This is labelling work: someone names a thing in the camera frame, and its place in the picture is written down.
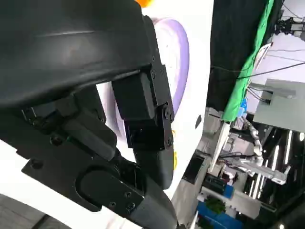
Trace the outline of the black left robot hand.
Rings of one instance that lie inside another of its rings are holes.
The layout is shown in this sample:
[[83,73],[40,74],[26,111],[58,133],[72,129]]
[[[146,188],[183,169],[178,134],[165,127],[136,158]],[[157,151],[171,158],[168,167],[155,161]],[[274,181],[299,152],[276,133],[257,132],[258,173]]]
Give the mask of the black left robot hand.
[[134,0],[0,3],[0,138],[23,173],[144,229],[179,227],[173,103],[153,21]]

